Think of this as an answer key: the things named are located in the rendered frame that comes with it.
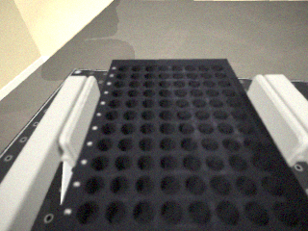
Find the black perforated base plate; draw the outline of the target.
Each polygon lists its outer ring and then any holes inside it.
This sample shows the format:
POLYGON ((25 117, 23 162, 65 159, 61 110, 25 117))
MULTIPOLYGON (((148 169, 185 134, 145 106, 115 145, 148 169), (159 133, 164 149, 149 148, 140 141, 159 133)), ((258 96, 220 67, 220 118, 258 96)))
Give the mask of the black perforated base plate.
MULTIPOLYGON (((63 82, 57 87, 57 89, 51 94, 51 96, 45 101, 45 103, 39 108, 39 110, 34 114, 34 116, 27 122, 27 124, 21 129, 21 131, 14 137, 14 139, 0 154, 0 184, 13 166, 13 163, 17 159, 20 151, 24 148, 28 140, 33 135, 34 131, 38 127, 40 121, 42 120, 51 103, 60 91, 61 87, 65 83, 66 79, 69 76, 86 76, 88 77, 88 79, 90 76, 93 76, 97 81, 97 85, 101 93, 108 71, 109 70, 102 69, 73 68, 73 70, 63 80, 63 82)), ((245 91, 248 92, 253 78, 238 77, 238 79, 240 80, 245 91)), ((289 82, 308 101, 308 81, 289 80, 289 82)), ((55 219, 61 207, 63 164, 64 162, 59 163, 59 166, 56 170, 48 192, 43 200, 43 203, 38 211, 31 231, 51 231, 53 228, 55 219)), ((291 169, 299 184, 308 195, 307 163, 297 162, 293 167, 291 167, 291 169)))

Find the black well plate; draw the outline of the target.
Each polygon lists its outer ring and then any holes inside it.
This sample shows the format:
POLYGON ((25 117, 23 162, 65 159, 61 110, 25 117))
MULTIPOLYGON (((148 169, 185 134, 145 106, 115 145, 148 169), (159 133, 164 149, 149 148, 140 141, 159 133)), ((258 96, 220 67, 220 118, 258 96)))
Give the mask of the black well plate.
POLYGON ((308 196, 227 59, 112 60, 51 231, 308 231, 308 196))

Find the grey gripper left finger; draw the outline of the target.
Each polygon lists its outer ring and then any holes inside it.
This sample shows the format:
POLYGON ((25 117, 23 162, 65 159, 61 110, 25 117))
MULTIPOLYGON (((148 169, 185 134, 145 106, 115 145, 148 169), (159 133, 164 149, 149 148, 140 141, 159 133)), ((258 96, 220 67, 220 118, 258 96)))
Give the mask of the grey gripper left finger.
POLYGON ((0 184, 0 231, 30 231, 60 162, 75 167, 100 96, 69 76, 0 184))

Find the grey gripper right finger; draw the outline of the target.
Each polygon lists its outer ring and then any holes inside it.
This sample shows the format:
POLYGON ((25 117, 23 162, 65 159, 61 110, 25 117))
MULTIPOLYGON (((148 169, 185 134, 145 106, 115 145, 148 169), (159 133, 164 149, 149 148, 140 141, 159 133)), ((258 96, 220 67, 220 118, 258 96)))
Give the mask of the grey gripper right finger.
POLYGON ((247 92, 290 167, 308 164, 308 101, 282 74, 256 75, 247 92))

